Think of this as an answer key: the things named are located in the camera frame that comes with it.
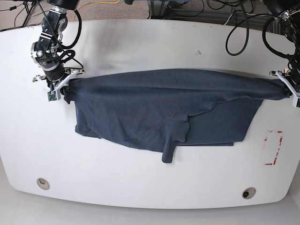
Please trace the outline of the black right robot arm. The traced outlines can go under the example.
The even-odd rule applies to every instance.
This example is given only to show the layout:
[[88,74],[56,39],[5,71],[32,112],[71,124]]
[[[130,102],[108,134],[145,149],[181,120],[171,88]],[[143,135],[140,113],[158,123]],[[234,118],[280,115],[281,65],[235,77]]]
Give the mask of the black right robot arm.
[[[44,76],[36,76],[34,81],[46,80],[47,95],[50,101],[58,100],[65,85],[72,75],[83,72],[83,65],[75,59],[72,49],[78,42],[82,31],[82,19],[77,10],[78,0],[48,0],[52,5],[48,14],[42,10],[42,32],[37,42],[32,44],[31,57],[42,68]],[[79,20],[75,40],[70,45],[63,45],[62,32],[68,25],[67,11],[72,10]]]

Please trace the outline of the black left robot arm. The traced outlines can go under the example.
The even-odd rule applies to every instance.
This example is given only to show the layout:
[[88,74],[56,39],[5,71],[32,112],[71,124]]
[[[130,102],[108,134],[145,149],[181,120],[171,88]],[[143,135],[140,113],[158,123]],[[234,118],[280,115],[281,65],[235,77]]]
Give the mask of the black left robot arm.
[[[298,0],[264,0],[263,3],[271,12],[272,17],[267,20],[262,29],[262,40],[264,45],[276,56],[288,60],[290,70],[288,77],[289,83],[300,91],[300,2]],[[268,26],[274,21],[279,20],[283,23],[286,38],[294,43],[295,50],[292,55],[284,54],[273,49],[267,39],[266,31]]]

